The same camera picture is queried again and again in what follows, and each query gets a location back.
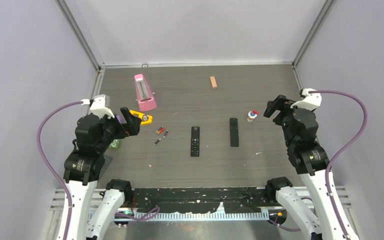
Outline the black remote control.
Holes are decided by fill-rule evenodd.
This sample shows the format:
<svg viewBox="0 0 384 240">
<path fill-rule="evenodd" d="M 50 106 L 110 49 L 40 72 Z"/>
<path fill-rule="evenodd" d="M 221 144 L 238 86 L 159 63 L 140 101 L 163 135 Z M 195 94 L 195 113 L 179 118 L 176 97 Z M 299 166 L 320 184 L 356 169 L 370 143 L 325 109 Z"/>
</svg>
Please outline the black remote control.
<svg viewBox="0 0 384 240">
<path fill-rule="evenodd" d="M 200 156 L 200 127 L 199 126 L 191 127 L 190 156 L 191 157 Z"/>
</svg>

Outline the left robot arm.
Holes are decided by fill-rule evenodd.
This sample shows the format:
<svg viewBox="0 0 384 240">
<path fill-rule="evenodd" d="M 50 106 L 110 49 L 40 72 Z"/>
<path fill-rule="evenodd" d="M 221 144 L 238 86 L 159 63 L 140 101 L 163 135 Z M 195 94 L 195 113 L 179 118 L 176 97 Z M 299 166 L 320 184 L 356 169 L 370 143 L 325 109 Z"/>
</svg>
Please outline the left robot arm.
<svg viewBox="0 0 384 240">
<path fill-rule="evenodd" d="M 90 113 L 77 121 L 74 150 L 64 163 L 63 179 L 69 190 L 64 200 L 59 240 L 101 240 L 110 224 L 114 223 L 119 207 L 133 202 L 131 183 L 112 179 L 107 183 L 97 210 L 88 218 L 92 197 L 106 162 L 104 153 L 114 140 L 136 136 L 140 132 L 141 119 L 128 108 L 120 108 L 124 121 L 117 117 L 103 118 Z"/>
</svg>

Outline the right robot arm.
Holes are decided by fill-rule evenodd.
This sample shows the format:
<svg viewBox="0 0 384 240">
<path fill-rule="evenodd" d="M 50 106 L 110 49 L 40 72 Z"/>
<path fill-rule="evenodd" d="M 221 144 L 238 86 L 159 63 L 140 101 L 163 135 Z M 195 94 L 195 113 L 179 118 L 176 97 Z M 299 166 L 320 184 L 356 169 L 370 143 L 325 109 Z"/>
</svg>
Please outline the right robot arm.
<svg viewBox="0 0 384 240">
<path fill-rule="evenodd" d="M 309 94 L 300 101 L 278 95 L 268 101 L 263 115 L 278 115 L 273 122 L 281 126 L 288 160 L 306 186 L 315 210 L 298 196 L 286 177 L 272 178 L 265 186 L 265 198 L 271 205 L 281 205 L 308 240 L 357 240 L 340 202 L 330 160 L 317 142 L 319 125 L 315 109 L 321 104 L 320 94 Z"/>
</svg>

